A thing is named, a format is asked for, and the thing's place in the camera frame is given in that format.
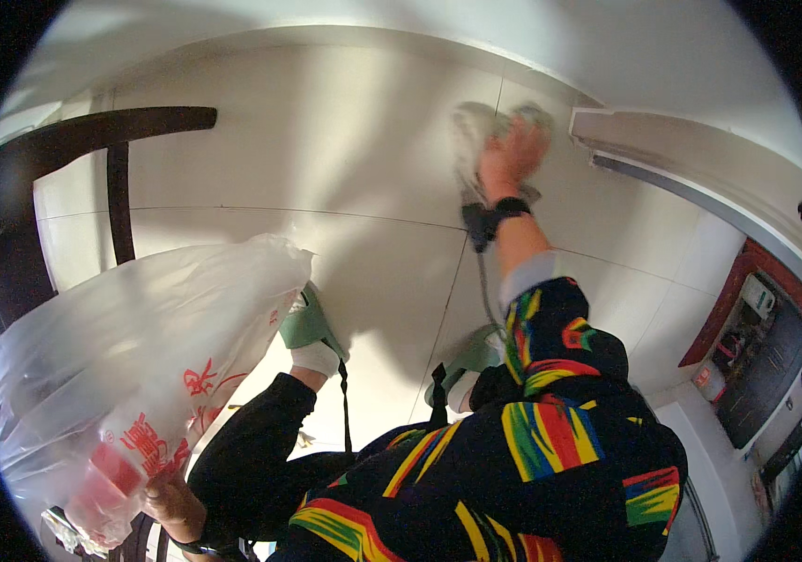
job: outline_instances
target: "black watch strap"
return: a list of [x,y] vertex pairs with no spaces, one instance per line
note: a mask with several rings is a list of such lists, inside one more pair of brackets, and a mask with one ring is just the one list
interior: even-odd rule
[[489,242],[495,239],[498,225],[504,219],[519,217],[522,214],[532,214],[529,204],[519,197],[505,197],[497,202],[495,208],[488,211],[488,224],[486,225],[486,238]]

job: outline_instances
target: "chair backrest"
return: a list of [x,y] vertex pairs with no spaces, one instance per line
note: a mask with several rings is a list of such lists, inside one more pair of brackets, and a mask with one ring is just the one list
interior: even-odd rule
[[212,129],[212,107],[103,111],[32,130],[0,146],[0,332],[57,292],[38,238],[32,183],[106,148],[108,208],[117,264],[135,259],[129,223],[129,141]]

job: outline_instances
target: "person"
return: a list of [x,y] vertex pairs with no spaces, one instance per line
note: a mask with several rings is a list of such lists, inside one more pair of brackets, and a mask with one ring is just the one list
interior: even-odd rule
[[[548,145],[521,118],[491,138],[479,161],[489,203],[516,197]],[[629,385],[620,340],[587,323],[576,281],[554,277],[556,253],[535,219],[510,214],[497,227],[504,363],[469,362],[441,385],[473,414],[395,428],[356,455],[286,462],[345,356],[306,289],[281,328],[290,371],[233,415],[188,483],[148,485],[146,511],[189,559],[215,559],[190,553],[204,545],[235,556],[238,537],[276,540],[271,561],[662,555],[688,474],[683,446]],[[482,331],[470,351],[490,339]]]

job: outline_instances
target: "foot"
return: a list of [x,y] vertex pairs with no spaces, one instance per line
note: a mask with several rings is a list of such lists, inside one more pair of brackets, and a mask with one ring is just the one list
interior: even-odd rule
[[[470,388],[475,385],[479,373],[488,367],[501,363],[501,354],[504,352],[504,340],[496,325],[484,325],[469,338],[467,349],[448,365],[448,373],[441,382],[448,397],[448,405],[457,414],[469,411],[469,404],[465,398],[469,396]],[[432,406],[432,387],[423,394],[423,399]]]
[[280,326],[280,335],[290,350],[323,342],[338,355],[339,359],[348,361],[348,352],[342,349],[338,338],[329,327],[313,283],[305,285],[297,296]]

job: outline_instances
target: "human arm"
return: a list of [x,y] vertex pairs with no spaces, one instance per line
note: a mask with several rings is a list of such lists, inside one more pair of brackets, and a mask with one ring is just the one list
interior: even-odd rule
[[[549,144],[545,129],[530,126],[519,116],[512,119],[503,139],[488,140],[479,160],[479,178],[489,206],[519,196],[520,182],[538,169]],[[554,249],[531,215],[502,220],[496,241],[502,279],[534,256]]]
[[[182,543],[201,538],[207,509],[189,489],[182,474],[160,475],[148,482],[143,511],[154,517],[170,535]],[[214,562],[219,558],[207,554],[182,554],[190,562]]]

